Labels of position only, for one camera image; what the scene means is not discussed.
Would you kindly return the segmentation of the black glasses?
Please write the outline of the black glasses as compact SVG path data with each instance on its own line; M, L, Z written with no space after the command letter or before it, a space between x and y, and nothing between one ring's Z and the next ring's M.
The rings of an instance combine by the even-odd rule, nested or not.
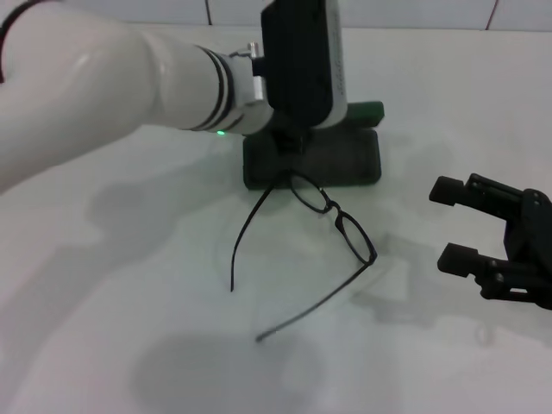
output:
M231 290L235 289L235 260L242 238L245 235L249 225L253 221L254 216L259 211L260 207L265 203L271 193L278 188L289 189L302 205L320 216L327 215L332 210L335 211L336 219L334 220L334 226L336 230L341 234L344 241L347 243L347 246L354 257L360 262L360 268L345 281L343 281L333 291L325 295L323 298L319 299L309 308L303 310L296 316L284 321L283 323L280 323L258 334L255 337L255 341L257 343L263 342L264 340L275 335L281 330L299 322L300 320L309 316L311 313L329 302L334 296L342 292L345 288L356 281L362 273L364 273L369 267L374 264L374 262L378 258L378 253L375 246L373 245L372 240L370 239L364 228L361 226L361 224L353 216L343 210L342 207L335 200L331 199L327 192L312 178L297 170L288 169L277 173L276 176L270 180L267 188L262 192L260 198L255 203L245 223L241 227L241 230L235 240L235 245L233 247L231 256Z

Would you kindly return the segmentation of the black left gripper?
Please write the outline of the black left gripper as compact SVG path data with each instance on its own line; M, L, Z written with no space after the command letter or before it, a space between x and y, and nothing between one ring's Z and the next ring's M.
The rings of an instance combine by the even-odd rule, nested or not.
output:
M269 123L269 135L278 152L304 152L311 143L312 132L285 114L275 112Z

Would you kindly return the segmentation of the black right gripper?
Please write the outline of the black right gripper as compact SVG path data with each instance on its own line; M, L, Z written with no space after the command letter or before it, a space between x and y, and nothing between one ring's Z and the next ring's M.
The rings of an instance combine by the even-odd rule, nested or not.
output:
M505 220L508 260L449 243L437 268L466 278L473 275L487 300L527 300L552 311L552 200L534 189L518 190L472 173L466 183L441 176L429 200L460 204Z

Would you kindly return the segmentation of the green glasses case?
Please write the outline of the green glasses case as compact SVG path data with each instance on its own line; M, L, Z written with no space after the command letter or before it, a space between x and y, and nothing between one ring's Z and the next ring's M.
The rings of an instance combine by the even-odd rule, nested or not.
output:
M304 152L278 152L269 123L243 141L243 182L265 190L277 173L292 169L321 187L373 185L381 177L380 146L375 128L385 117L381 101L351 103L336 125L311 129Z

